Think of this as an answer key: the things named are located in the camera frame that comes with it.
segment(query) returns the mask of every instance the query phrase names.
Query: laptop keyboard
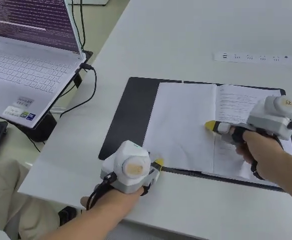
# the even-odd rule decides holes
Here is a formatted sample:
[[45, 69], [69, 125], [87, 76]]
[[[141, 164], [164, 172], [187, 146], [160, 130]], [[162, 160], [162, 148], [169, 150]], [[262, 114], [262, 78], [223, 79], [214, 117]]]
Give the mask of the laptop keyboard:
[[0, 78], [54, 93], [72, 66], [0, 52]]

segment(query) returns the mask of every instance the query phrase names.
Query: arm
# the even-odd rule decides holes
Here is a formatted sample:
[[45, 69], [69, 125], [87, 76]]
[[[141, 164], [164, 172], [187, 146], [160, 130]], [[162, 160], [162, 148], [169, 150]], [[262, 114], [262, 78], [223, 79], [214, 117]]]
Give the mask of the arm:
[[[283, 151], [280, 145], [271, 138], [256, 132], [246, 131], [243, 135], [249, 151], [258, 162], [257, 171], [265, 179], [278, 184], [292, 196], [292, 155]], [[251, 163], [252, 159], [242, 148], [237, 153]]]
[[143, 193], [141, 188], [133, 194], [112, 190], [96, 205], [80, 217], [68, 222], [58, 230], [47, 234], [43, 240], [103, 240], [130, 212]]

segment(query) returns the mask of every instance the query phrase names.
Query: white desk surface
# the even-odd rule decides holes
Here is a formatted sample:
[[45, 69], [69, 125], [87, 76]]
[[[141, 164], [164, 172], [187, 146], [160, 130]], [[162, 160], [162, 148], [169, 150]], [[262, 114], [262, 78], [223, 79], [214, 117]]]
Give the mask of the white desk surface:
[[[219, 51], [292, 55], [292, 0], [131, 0], [93, 64], [94, 99], [59, 120], [20, 192], [80, 207], [100, 183], [98, 154], [131, 76], [292, 95], [292, 65], [215, 62]], [[70, 107], [91, 95], [93, 82], [90, 72]], [[209, 240], [286, 240], [292, 197], [163, 172], [127, 219]]]

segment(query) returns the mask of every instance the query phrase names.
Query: beige pants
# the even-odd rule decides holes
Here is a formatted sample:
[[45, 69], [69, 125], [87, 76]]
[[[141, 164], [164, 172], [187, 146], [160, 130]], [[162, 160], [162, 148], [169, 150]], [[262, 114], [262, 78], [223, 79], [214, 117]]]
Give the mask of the beige pants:
[[0, 231], [18, 214], [21, 239], [34, 240], [56, 230], [59, 216], [49, 203], [17, 193], [27, 173], [15, 160], [0, 162]]

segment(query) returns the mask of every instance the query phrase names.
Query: black cord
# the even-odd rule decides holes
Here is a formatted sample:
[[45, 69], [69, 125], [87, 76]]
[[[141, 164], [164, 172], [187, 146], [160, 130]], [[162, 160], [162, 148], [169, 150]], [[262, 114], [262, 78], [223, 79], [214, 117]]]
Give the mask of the black cord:
[[114, 189], [111, 184], [114, 183], [116, 180], [117, 175], [115, 174], [115, 172], [111, 172], [110, 174], [105, 176], [102, 183], [98, 185], [95, 191], [93, 191], [92, 194], [89, 196], [86, 203], [86, 210], [91, 209], [103, 195]]
[[79, 37], [79, 43], [80, 43], [81, 50], [84, 50], [84, 46], [83, 46], [83, 44], [81, 42], [81, 38], [80, 38], [80, 34], [79, 34], [79, 29], [78, 29], [78, 26], [77, 26], [77, 23], [76, 23], [76, 20], [75, 20], [74, 0], [71, 0], [71, 14], [72, 14], [72, 20], [74, 21], [74, 24], [75, 24], [75, 27], [76, 27], [76, 30], [77, 30], [77, 34], [78, 34], [78, 37]]
[[72, 86], [71, 89], [69, 89], [67, 92], [63, 93], [59, 98], [65, 96], [67, 93], [69, 93], [71, 90], [73, 90], [75, 86], [76, 86], [76, 84], [74, 84], [74, 86]]
[[82, 34], [84, 37], [84, 42], [82, 43], [82, 50], [84, 50], [84, 47], [86, 45], [86, 31], [85, 31], [84, 14], [82, 10], [82, 0], [80, 0], [80, 18], [81, 18]]
[[37, 149], [37, 151], [38, 152], [40, 152], [40, 150], [38, 149], [38, 147], [36, 146], [36, 144], [34, 143], [34, 141], [33, 140], [31, 140], [31, 138], [30, 137], [28, 137], [28, 135], [27, 134], [25, 134], [26, 135], [26, 137], [29, 139], [29, 141], [31, 141], [31, 143], [35, 146], [35, 148]]
[[73, 109], [75, 109], [75, 108], [77, 108], [77, 107], [79, 107], [79, 106], [81, 106], [81, 105], [83, 105], [83, 104], [89, 102], [89, 101], [95, 96], [96, 89], [97, 89], [97, 72], [96, 72], [96, 70], [95, 70], [92, 66], [90, 66], [90, 65], [88, 65], [88, 64], [86, 64], [86, 63], [83, 63], [83, 64], [81, 65], [81, 67], [84, 68], [84, 69], [93, 70], [94, 73], [95, 73], [95, 86], [94, 86], [94, 91], [93, 91], [93, 93], [92, 93], [92, 96], [91, 96], [89, 99], [87, 99], [86, 101], [84, 101], [84, 102], [82, 102], [82, 103], [80, 103], [80, 104], [78, 104], [78, 105], [76, 105], [76, 106], [73, 106], [72, 108], [70, 108], [70, 109], [64, 111], [64, 112], [60, 115], [60, 118], [61, 118], [65, 113], [68, 113], [68, 112], [70, 112], [71, 110], [73, 110]]

